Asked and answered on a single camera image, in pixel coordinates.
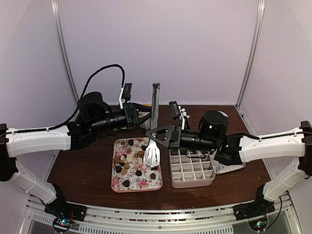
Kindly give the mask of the floral pink tray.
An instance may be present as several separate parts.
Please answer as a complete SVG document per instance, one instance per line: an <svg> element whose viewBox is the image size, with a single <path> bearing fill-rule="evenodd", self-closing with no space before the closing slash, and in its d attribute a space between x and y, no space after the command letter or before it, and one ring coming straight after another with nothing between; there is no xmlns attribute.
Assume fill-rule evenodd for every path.
<svg viewBox="0 0 312 234"><path fill-rule="evenodd" d="M116 193L159 190L163 185L161 167L143 163L147 137L121 138L114 142L111 188Z"/></svg>

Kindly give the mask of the pink divided tin box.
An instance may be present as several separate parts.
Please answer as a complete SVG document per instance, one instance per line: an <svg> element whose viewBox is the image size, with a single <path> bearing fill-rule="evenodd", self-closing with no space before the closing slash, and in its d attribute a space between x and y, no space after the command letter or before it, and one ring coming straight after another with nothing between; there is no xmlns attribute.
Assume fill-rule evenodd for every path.
<svg viewBox="0 0 312 234"><path fill-rule="evenodd" d="M213 164L208 152L171 149L169 165L171 184L176 189L209 186L215 179Z"/></svg>

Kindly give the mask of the pink rabbit tin lid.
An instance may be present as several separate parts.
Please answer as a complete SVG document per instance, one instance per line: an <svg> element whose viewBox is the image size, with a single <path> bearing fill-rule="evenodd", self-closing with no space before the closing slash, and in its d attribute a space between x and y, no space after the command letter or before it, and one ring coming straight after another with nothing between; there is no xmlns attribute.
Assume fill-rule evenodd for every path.
<svg viewBox="0 0 312 234"><path fill-rule="evenodd" d="M246 167L246 164L243 163L241 165L224 165L216 161L214 158L211 159L212 167L214 169L214 173L216 175L225 174L233 171L237 171Z"/></svg>

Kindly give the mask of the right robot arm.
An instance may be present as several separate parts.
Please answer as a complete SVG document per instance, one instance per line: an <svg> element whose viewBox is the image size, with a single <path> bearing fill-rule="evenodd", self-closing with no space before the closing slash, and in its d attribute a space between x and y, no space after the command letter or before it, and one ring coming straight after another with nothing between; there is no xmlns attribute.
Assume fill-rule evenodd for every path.
<svg viewBox="0 0 312 234"><path fill-rule="evenodd" d="M299 127L281 133L253 136L245 133L227 135L229 117L221 111L208 110L202 116L198 131L166 125L146 132L149 139L168 149L214 152L223 165L240 165L254 160L292 156L293 161L274 179L261 185L253 202L236 205L237 212L260 215L289 188L312 176L312 125L302 121Z"/></svg>

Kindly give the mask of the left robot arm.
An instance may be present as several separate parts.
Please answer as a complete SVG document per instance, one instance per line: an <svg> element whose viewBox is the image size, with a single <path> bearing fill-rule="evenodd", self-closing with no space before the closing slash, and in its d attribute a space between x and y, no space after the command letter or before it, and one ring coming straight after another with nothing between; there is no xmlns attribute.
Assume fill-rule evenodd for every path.
<svg viewBox="0 0 312 234"><path fill-rule="evenodd" d="M18 185L48 206L59 216L70 212L61 188L44 182L17 162L17 156L43 151L74 151L93 143L101 131L133 129L150 118L152 108L131 103L129 94L121 94L119 108L112 110L100 92L90 92L78 100L78 116L59 126L41 129L0 126L0 180Z"/></svg>

